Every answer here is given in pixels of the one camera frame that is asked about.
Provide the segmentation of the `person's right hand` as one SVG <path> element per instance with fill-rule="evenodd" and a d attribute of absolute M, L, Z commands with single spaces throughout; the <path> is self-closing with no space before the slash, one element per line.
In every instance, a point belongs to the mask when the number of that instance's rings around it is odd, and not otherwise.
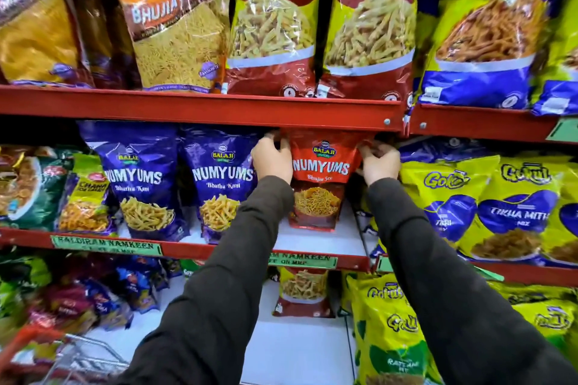
<path fill-rule="evenodd" d="M 374 157 L 370 159 L 362 159 L 361 157 L 361 163 L 356 172 L 358 175 L 364 177 L 366 185 L 370 186 L 371 184 L 379 181 L 380 179 L 384 178 L 398 179 L 400 169 L 401 169 L 401 156 L 399 151 L 395 147 L 393 147 L 393 150 L 388 155 L 380 159 L 376 159 Z"/>

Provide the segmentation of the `person's left hand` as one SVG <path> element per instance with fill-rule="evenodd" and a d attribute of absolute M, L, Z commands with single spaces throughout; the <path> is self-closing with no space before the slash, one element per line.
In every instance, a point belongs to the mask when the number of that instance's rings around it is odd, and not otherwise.
<path fill-rule="evenodd" d="M 273 130 L 266 134 L 281 134 Z M 264 149 L 259 147 L 259 141 L 251 151 L 254 170 L 258 181 L 265 177 L 278 177 L 286 184 L 291 184 L 293 164 L 291 149 Z"/>

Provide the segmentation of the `person's left forearm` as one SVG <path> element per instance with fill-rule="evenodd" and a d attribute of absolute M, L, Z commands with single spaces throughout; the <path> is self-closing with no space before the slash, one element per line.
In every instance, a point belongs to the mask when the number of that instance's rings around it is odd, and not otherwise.
<path fill-rule="evenodd" d="M 240 385 L 269 256 L 292 207 L 288 183 L 260 179 L 210 258 L 109 385 Z"/>

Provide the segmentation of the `person's right forearm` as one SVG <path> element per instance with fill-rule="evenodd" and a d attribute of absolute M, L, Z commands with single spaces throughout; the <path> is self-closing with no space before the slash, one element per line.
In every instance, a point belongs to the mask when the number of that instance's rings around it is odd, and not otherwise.
<path fill-rule="evenodd" d="M 437 235 L 394 177 L 367 198 L 446 385 L 578 385 L 572 364 Z"/>

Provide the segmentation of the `purple snack packet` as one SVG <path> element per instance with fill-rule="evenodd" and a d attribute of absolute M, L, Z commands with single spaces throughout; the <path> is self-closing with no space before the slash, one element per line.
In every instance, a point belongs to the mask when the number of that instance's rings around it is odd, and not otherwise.
<path fill-rule="evenodd" d="M 251 151 L 263 132 L 252 127 L 208 125 L 183 125 L 179 130 L 197 193 L 200 233 L 208 244 L 215 245 L 256 187 Z"/>
<path fill-rule="evenodd" d="M 176 124 L 79 120 L 77 125 L 101 160 L 132 238 L 179 242 L 189 236 L 177 195 Z"/>

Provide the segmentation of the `red metal shelf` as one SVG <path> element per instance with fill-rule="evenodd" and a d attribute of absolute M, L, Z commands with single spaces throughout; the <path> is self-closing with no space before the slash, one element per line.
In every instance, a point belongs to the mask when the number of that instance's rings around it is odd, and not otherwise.
<path fill-rule="evenodd" d="M 505 261 L 471 261 L 457 255 L 462 261 L 475 266 L 486 280 L 521 285 L 544 285 L 578 288 L 578 268 L 538 266 Z"/>
<path fill-rule="evenodd" d="M 22 246 L 28 248 L 55 249 L 50 236 L 85 236 L 96 238 L 124 238 L 136 241 L 156 242 L 162 246 L 164 258 L 189 259 L 206 261 L 215 246 L 209 245 L 200 235 L 200 227 L 194 210 L 191 210 L 193 226 L 191 235 L 179 242 L 154 241 L 141 238 L 130 238 L 126 225 L 119 227 L 119 236 L 108 237 L 91 234 L 48 233 L 40 230 L 25 230 L 0 227 L 0 246 Z M 367 272 L 372 266 L 367 246 L 359 233 L 351 207 L 346 204 L 334 231 L 316 231 L 290 227 L 283 220 L 278 228 L 278 238 L 273 252 L 326 254 L 338 257 L 339 271 Z"/>
<path fill-rule="evenodd" d="M 404 131 L 398 101 L 0 85 L 0 115 Z"/>
<path fill-rule="evenodd" d="M 559 118 L 527 110 L 416 104 L 405 135 L 439 135 L 484 140 L 541 143 Z"/>

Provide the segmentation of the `yellow snack packet blue oval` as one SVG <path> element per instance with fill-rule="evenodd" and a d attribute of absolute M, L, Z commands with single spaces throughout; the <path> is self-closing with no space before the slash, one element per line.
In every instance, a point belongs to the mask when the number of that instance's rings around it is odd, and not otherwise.
<path fill-rule="evenodd" d="M 471 261 L 533 263 L 560 198 L 570 156 L 501 156 L 457 250 Z"/>
<path fill-rule="evenodd" d="M 438 235 L 457 249 L 499 161 L 499 155 L 491 155 L 457 162 L 405 162 L 400 178 Z"/>
<path fill-rule="evenodd" d="M 570 162 L 558 202 L 542 234 L 547 266 L 578 269 L 578 163 Z"/>

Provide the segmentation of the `red yellow large snack packet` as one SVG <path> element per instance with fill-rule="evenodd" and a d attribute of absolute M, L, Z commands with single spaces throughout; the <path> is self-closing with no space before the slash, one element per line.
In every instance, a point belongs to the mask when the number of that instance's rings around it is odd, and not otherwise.
<path fill-rule="evenodd" d="M 416 24 L 417 0 L 333 0 L 315 96 L 406 101 Z"/>
<path fill-rule="evenodd" d="M 319 0 L 235 0 L 222 93 L 313 97 Z"/>

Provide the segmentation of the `orange large snack packet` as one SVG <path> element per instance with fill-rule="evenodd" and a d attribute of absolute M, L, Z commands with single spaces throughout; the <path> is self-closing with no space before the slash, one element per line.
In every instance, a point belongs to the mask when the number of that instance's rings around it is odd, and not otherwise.
<path fill-rule="evenodd" d="M 221 91 L 229 0 L 118 1 L 144 90 Z"/>

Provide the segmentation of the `blue yellow large snack packet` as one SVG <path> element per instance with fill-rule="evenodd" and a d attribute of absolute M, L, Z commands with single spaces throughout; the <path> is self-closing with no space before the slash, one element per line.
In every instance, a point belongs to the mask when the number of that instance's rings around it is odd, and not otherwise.
<path fill-rule="evenodd" d="M 441 0 L 417 102 L 522 110 L 551 0 Z"/>
<path fill-rule="evenodd" d="M 578 0 L 564 0 L 531 97 L 535 116 L 578 116 Z"/>

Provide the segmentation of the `yellow green small snack packet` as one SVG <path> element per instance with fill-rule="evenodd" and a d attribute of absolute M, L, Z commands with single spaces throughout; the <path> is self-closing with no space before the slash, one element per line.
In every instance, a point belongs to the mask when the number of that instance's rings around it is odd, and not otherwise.
<path fill-rule="evenodd" d="M 109 179 L 98 155 L 76 153 L 54 223 L 57 233 L 118 235 Z"/>

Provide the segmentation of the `dark maroon snack packet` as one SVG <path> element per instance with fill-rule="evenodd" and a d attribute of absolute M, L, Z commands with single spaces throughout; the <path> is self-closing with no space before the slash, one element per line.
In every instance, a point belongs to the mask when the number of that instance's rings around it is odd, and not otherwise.
<path fill-rule="evenodd" d="M 118 0 L 72 0 L 93 82 L 100 89 L 140 89 L 134 48 Z"/>

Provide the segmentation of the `dark green snack packet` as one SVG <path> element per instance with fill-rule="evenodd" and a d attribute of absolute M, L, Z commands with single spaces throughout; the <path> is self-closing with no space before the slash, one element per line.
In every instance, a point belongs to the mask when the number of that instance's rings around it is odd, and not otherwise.
<path fill-rule="evenodd" d="M 24 155 L 15 180 L 0 192 L 0 227 L 53 231 L 76 153 L 55 149 L 53 155 Z"/>

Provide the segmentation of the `pile of mixed snack packets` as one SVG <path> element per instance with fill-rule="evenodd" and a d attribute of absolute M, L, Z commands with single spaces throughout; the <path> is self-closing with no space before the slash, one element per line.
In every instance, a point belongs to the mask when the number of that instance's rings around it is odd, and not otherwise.
<path fill-rule="evenodd" d="M 26 324 L 76 335 L 127 329 L 189 275 L 171 258 L 0 250 L 0 346 Z"/>

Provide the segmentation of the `yellow maroon large snack packet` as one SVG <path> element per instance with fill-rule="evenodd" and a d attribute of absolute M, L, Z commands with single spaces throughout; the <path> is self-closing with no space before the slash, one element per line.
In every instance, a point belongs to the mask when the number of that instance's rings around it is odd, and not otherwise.
<path fill-rule="evenodd" d="M 72 0 L 0 0 L 0 81 L 93 88 Z"/>

